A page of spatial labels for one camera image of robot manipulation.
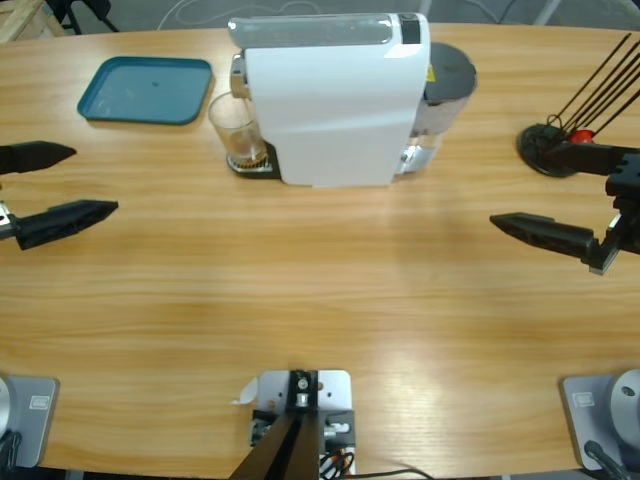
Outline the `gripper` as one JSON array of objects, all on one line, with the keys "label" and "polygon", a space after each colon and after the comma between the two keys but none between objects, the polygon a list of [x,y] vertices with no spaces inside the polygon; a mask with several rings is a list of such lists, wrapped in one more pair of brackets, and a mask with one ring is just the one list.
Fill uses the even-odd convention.
[{"label": "gripper", "polygon": [[530,246],[579,258],[589,271],[604,275],[620,251],[639,254],[639,155],[629,147],[561,142],[543,159],[555,169],[608,177],[605,191],[618,211],[599,245],[590,229],[553,218],[517,212],[491,215],[490,222],[505,234]]},{"label": "gripper", "polygon": [[[1,174],[27,173],[50,168],[75,155],[69,146],[32,141],[1,146]],[[15,238],[22,250],[76,235],[108,218],[117,201],[78,200],[44,212],[17,217],[0,202],[0,240]]]}]

